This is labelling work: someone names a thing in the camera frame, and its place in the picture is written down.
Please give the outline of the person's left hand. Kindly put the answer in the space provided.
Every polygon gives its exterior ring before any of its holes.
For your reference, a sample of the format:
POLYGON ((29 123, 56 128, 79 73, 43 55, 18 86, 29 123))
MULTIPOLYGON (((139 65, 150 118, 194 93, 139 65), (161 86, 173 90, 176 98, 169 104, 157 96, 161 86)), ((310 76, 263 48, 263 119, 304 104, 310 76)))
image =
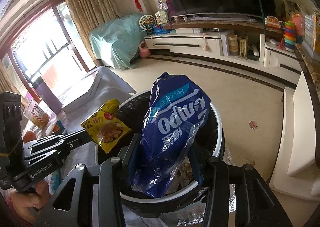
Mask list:
POLYGON ((37 217, 31 213, 30 208, 41 210, 49 201, 51 194, 49 193, 49 185, 43 179, 35 186, 35 193, 21 193, 12 189, 7 199, 8 205, 15 214, 18 221, 26 226, 32 226, 37 217))

